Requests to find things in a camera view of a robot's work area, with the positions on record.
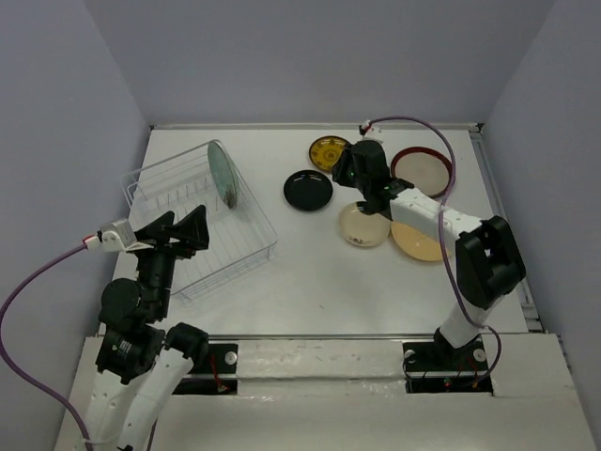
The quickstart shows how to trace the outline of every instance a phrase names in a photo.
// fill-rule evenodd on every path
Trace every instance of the black plate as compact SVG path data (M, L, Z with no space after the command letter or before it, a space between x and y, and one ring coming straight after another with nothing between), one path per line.
M323 209L330 202L333 191L326 176L310 169L292 174L284 184L285 200L301 211Z

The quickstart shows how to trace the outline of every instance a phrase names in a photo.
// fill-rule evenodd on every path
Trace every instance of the gray wall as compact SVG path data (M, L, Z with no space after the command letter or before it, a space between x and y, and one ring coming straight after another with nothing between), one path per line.
M85 0L150 123L484 121L553 0Z
M601 2L558 0L485 126L536 305L601 447Z
M120 174L140 163L146 123L80 0L0 6L0 298L124 212ZM111 275L80 254L8 310L15 361L68 394ZM63 410L0 362L0 448L53 448Z

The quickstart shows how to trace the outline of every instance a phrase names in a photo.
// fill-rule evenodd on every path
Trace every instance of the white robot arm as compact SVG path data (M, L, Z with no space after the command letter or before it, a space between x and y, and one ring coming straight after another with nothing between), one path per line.
M137 232L119 220L85 239L88 249L138 257L136 280L116 279L102 292L106 332L85 416L97 451L141 450L168 397L208 355L203 331L179 323L165 337L149 325L167 315L176 260L208 248L204 206L175 225L174 219L173 212L165 213ZM84 447L79 443L76 449Z
M365 214L382 214L434 240L439 239L442 208L441 232L444 242L455 246L456 279L465 313L456 304L436 330L434 341L441 354L452 359L460 355L503 295L526 276L507 222L499 216L482 220L442 207L412 183L392 178L384 149L374 138L346 147L331 172L338 184L359 189L365 199Z
M444 240L455 244L462 234L472 232L482 226L482 219L469 216L449 207L443 207ZM440 204L417 188L408 188L390 201L391 219L407 224L432 238L439 239ZM464 305L473 322L484 324L494 306L502 299L499 297L487 309L479 308L464 299ZM470 343L480 330L471 325L458 305L455 305L449 317L440 326L440 333L454 349L460 349Z

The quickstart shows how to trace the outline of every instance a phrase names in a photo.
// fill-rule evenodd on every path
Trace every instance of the dish rack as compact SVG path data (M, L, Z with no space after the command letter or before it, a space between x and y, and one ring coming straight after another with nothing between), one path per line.
M199 205L207 207L208 249L176 263L171 296L184 302L260 265L270 258L277 242L275 230L235 165L236 207L229 209L219 197L208 167L211 143L225 149L220 141L208 141L121 178L134 230L169 210L176 214L176 223Z

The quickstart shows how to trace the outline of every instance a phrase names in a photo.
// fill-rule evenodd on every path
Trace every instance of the screw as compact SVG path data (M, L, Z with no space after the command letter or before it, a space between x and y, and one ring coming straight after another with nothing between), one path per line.
M408 361L409 357L415 355L415 351L414 350L407 350L405 352L405 354L403 355L403 357L405 358L405 360Z
M486 361L486 353L485 350L474 350L473 358L476 359L476 362L485 362Z
M225 354L224 359L228 365L234 365L238 361L238 355L231 350Z

